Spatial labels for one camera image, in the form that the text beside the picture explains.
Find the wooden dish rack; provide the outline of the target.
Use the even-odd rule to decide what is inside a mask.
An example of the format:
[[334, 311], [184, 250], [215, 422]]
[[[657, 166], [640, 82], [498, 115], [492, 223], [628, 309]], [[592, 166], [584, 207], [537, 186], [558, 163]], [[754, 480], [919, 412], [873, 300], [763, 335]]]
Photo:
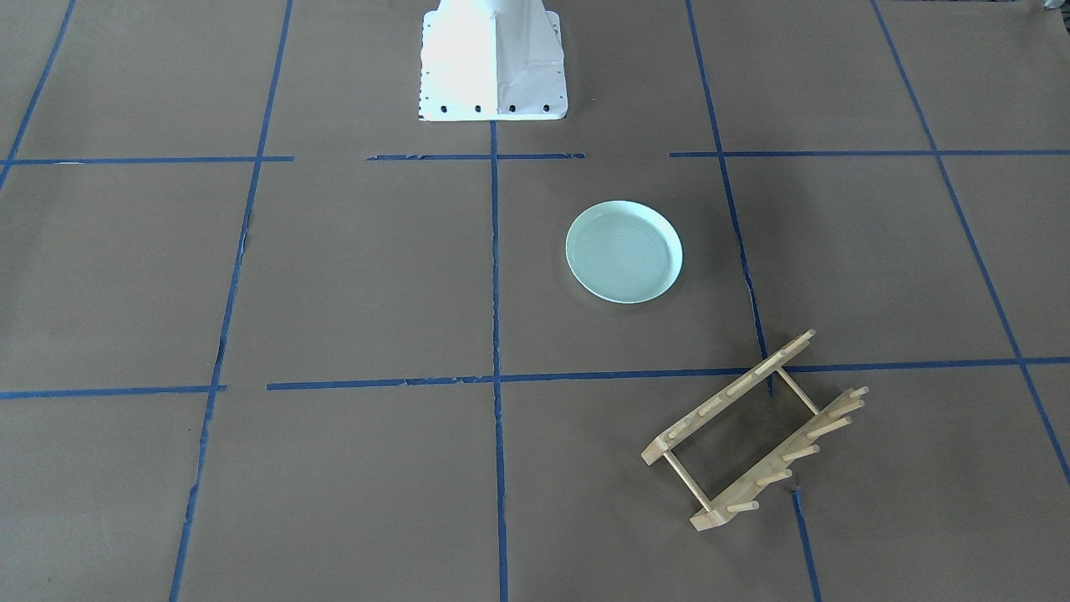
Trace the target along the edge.
[[817, 439], [852, 423], [868, 386], [849, 388], [819, 405], [788, 374], [788, 362], [813, 342], [802, 331], [752, 369], [712, 393], [657, 435], [641, 452], [652, 466], [664, 460], [699, 503], [698, 531], [721, 526], [760, 507], [765, 488], [792, 477], [791, 465], [819, 451]]

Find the light green round plate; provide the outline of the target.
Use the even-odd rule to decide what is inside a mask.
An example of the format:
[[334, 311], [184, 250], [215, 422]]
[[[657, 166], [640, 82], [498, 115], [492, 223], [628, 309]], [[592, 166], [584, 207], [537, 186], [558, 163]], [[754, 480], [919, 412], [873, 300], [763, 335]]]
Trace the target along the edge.
[[654, 209], [606, 201], [574, 218], [564, 256], [578, 285], [611, 304], [646, 304], [675, 284], [684, 264], [674, 226]]

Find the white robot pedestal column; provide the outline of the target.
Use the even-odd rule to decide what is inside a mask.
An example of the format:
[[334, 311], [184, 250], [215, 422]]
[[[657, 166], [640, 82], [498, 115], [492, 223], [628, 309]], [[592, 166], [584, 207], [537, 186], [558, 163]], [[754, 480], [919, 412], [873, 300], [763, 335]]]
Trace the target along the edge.
[[441, 1], [423, 15], [421, 120], [561, 120], [568, 110], [561, 19], [542, 1]]

